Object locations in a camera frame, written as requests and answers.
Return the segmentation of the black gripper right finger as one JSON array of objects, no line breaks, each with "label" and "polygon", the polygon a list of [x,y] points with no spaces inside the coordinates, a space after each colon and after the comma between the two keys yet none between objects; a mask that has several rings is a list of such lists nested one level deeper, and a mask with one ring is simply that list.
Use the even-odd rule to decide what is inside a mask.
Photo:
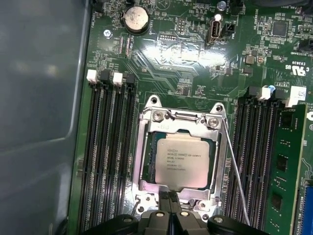
[{"label": "black gripper right finger", "polygon": [[265,232],[258,230],[245,223],[241,223],[224,215],[215,215],[204,223],[201,219],[180,206],[177,193],[169,192],[169,205],[171,214],[174,216],[174,228],[178,235],[264,235]]}]

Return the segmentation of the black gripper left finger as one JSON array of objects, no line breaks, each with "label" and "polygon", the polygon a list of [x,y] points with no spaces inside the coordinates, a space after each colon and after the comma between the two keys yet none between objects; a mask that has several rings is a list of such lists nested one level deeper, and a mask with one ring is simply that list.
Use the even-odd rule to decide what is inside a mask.
[{"label": "black gripper left finger", "polygon": [[159,209],[146,211],[140,219],[118,215],[82,232],[84,235],[166,235],[169,229],[169,193],[159,192]]}]

